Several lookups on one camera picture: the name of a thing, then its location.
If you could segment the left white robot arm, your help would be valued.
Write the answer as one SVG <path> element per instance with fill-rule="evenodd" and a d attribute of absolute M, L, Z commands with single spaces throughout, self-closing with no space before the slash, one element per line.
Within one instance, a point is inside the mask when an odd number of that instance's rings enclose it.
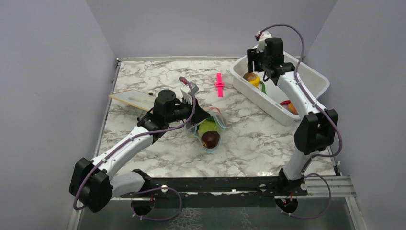
<path fill-rule="evenodd" d="M 165 133 L 187 124 L 195 125 L 210 117 L 196 98 L 196 89 L 182 89 L 179 100 L 171 90 L 161 90 L 154 106 L 138 119 L 133 130 L 119 143 L 91 160 L 81 158 L 74 166 L 69 193 L 74 196 L 76 211 L 88 208 L 92 212 L 103 209 L 119 190 L 122 182 L 115 182 L 116 173 L 136 154 L 154 144 Z"/>

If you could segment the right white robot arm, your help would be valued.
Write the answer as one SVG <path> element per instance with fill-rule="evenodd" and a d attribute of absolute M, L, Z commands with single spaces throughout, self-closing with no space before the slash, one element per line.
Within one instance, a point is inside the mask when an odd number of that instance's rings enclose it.
<path fill-rule="evenodd" d="M 302 183 L 312 158 L 320 156 L 334 142 L 338 114 L 317 102 L 299 77 L 298 66 L 285 62 L 280 38 L 259 41 L 256 48 L 247 50 L 247 58 L 248 71 L 264 72 L 285 93 L 300 117 L 294 134 L 295 152 L 276 182 L 277 191 L 288 195 Z"/>

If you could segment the peach toy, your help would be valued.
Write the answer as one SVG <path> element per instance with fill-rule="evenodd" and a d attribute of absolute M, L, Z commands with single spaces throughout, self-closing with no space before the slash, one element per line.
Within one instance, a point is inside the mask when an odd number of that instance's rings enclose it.
<path fill-rule="evenodd" d="M 289 104 L 287 105 L 287 110 L 288 110 L 289 112 L 291 112 L 292 114 L 294 114 L 294 115 L 298 115 L 298 112 L 297 112 L 295 106 L 294 106 L 292 103 L 289 103 Z"/>

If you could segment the dark maroon plum toy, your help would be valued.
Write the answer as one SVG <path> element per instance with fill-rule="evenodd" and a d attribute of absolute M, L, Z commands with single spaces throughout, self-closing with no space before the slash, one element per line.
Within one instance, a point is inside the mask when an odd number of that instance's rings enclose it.
<path fill-rule="evenodd" d="M 220 141 L 220 134 L 217 131 L 207 131 L 201 136 L 202 144 L 207 149 L 214 149 Z"/>

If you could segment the green cabbage toy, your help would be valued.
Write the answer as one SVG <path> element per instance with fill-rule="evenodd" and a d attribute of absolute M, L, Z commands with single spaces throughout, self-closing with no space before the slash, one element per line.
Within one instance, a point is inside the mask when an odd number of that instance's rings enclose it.
<path fill-rule="evenodd" d="M 218 130 L 219 130 L 219 128 L 216 123 L 205 120 L 204 122 L 199 124 L 197 133 L 199 136 L 202 136 L 206 132 L 209 132 L 209 131 L 218 132 Z"/>

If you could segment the clear zip top bag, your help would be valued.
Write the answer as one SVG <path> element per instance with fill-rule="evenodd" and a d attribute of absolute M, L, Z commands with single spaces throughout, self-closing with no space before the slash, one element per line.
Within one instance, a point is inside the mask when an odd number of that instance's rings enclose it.
<path fill-rule="evenodd" d="M 202 149 L 207 153 L 215 152 L 221 144 L 226 130 L 226 119 L 217 107 L 209 107 L 206 110 L 210 117 L 198 125 L 187 124 L 186 129 L 191 138 L 196 138 Z"/>

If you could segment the dark green pepper toy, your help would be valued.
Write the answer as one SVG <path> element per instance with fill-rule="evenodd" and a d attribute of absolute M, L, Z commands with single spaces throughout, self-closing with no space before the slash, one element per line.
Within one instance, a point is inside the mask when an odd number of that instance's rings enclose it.
<path fill-rule="evenodd" d="M 210 121 L 210 122 L 214 122 L 214 123 L 216 122 L 213 117 L 209 117 L 209 118 L 207 118 L 206 120 L 207 120 L 207 121 Z"/>

